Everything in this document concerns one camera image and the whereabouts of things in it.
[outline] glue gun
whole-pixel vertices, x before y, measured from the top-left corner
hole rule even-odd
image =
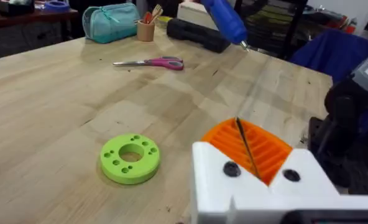
[[[233,44],[248,50],[247,31],[238,13],[227,0],[201,0],[220,33]]]

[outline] green 3d printed part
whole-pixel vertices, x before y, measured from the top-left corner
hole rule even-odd
[[[141,159],[125,161],[121,156],[136,153]],[[124,134],[109,140],[101,150],[101,168],[111,180],[120,184],[138,184],[157,171],[160,154],[157,145],[140,134]]]

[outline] wooden cup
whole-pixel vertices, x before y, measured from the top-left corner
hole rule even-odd
[[[144,24],[139,21],[137,23],[137,38],[141,41],[150,42],[154,40],[155,23]]]

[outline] scissors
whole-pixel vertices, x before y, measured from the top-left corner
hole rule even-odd
[[[160,58],[153,58],[148,60],[134,61],[134,62],[114,62],[113,65],[152,65],[161,66],[172,70],[183,70],[183,60],[171,56],[163,56]]]

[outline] blue chair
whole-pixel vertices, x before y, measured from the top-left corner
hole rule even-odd
[[[368,57],[368,40],[330,29],[298,50],[290,62],[310,68],[340,82]],[[360,118],[361,132],[368,131],[368,111]]]

